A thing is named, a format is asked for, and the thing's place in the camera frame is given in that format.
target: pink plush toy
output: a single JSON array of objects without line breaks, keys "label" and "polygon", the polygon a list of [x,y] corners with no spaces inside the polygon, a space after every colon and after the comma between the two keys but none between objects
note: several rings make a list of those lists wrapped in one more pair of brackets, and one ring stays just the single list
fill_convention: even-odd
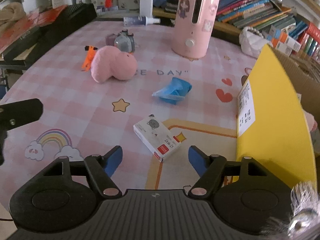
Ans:
[{"label": "pink plush toy", "polygon": [[119,80],[128,80],[137,71],[138,63],[133,55],[122,52],[113,46],[98,49],[91,63],[91,76],[98,83],[105,82],[111,76]]}]

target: cloud print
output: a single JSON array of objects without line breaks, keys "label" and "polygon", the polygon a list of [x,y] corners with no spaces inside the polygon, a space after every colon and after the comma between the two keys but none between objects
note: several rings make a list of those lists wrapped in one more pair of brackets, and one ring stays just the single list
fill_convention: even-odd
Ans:
[{"label": "cloud print", "polygon": [[80,152],[76,148],[72,148],[70,145],[66,145],[61,149],[61,152],[58,152],[54,158],[58,158],[60,156],[68,156],[69,160],[71,162],[74,161],[83,161],[82,156],[80,155]]},{"label": "cloud print", "polygon": [[30,142],[30,145],[24,151],[24,156],[31,160],[42,160],[44,156],[42,145],[36,141]]}]

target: orange toy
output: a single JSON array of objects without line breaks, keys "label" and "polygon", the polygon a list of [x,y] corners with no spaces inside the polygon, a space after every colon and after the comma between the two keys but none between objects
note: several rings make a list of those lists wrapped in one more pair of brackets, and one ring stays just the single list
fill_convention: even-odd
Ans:
[{"label": "orange toy", "polygon": [[94,46],[87,46],[87,47],[88,47],[88,53],[87,53],[87,57],[84,60],[83,65],[82,65],[82,68],[84,68],[84,70],[82,70],[82,71],[88,71],[91,68],[91,62],[97,53],[96,47],[94,47]]}]

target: pink cylindrical container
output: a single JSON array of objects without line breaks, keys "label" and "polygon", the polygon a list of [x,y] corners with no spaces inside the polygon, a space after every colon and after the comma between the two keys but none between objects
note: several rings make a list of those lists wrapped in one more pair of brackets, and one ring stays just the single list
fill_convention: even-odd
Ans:
[{"label": "pink cylindrical container", "polygon": [[179,0],[172,50],[198,59],[207,53],[219,0]]}]

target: white knob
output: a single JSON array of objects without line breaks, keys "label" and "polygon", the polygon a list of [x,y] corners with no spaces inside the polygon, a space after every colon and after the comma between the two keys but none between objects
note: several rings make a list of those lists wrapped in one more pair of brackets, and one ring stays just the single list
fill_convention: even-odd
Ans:
[{"label": "white knob", "polygon": [[195,41],[193,39],[186,39],[185,45],[187,47],[192,47],[195,45]]}]

